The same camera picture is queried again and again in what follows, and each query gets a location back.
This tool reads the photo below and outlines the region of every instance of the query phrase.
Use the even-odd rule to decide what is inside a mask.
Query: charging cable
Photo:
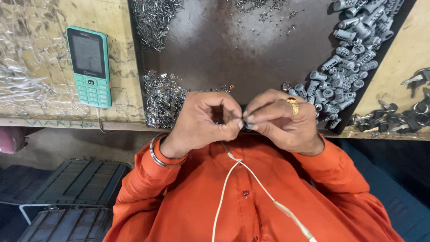
[[[100,120],[100,108],[95,108],[95,113],[97,114],[97,118],[98,118],[98,125],[99,125],[99,127],[100,127],[100,130],[101,130],[103,133],[112,133],[112,132],[116,131],[116,130],[112,130],[112,131],[104,131],[104,130],[103,130],[103,125],[101,124],[101,120]]]

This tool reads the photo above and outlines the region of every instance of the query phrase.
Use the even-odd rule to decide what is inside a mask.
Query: qmobile logo
[[[88,72],[88,71],[83,71],[83,73],[84,73],[85,75],[92,75],[92,76],[96,76],[96,75],[97,75],[97,74],[95,74],[95,73]]]

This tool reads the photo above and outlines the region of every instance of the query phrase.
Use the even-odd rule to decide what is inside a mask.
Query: mobile phone
[[[107,36],[75,26],[68,26],[66,35],[79,101],[94,107],[110,108]]]

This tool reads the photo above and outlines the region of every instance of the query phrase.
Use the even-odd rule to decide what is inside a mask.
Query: white earphone cable
[[[275,206],[280,209],[282,212],[284,212],[288,217],[292,218],[292,220],[295,222],[295,224],[300,228],[301,232],[306,236],[306,238],[310,241],[310,242],[316,242],[315,237],[310,233],[310,231],[297,219],[296,216],[294,216],[294,214],[284,205],[282,205],[281,203],[279,203],[278,201],[276,201],[270,194],[269,192],[266,190],[266,188],[263,186],[263,184],[261,184],[260,180],[257,178],[257,176],[254,174],[254,172],[252,172],[252,170],[245,165],[242,162],[242,159],[236,159],[233,157],[233,155],[227,150],[227,147],[225,147],[224,142],[221,141],[222,146],[224,146],[225,151],[227,152],[228,157],[230,157],[231,159],[237,161],[236,164],[234,164],[234,166],[230,169],[230,171],[227,174],[227,177],[225,177],[225,181],[224,181],[224,186],[222,187],[222,193],[221,193],[221,200],[219,202],[218,205],[218,210],[216,211],[216,215],[215,215],[215,221],[214,221],[214,226],[213,226],[213,230],[212,230],[212,242],[215,242],[215,229],[216,229],[216,222],[218,220],[218,215],[219,215],[219,211],[221,210],[221,204],[222,204],[222,200],[224,198],[224,192],[225,192],[225,187],[227,184],[227,180],[228,177],[230,176],[231,172],[233,171],[233,169],[240,163],[243,166],[245,166],[250,172],[251,174],[254,176],[254,178],[257,180],[258,184],[260,184],[261,188],[267,193],[267,195],[270,197],[270,199],[274,202]]]

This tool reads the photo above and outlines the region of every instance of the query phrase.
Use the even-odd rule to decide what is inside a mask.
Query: plastic wrap
[[[0,4],[0,115],[86,116],[77,100],[65,17],[52,1]]]

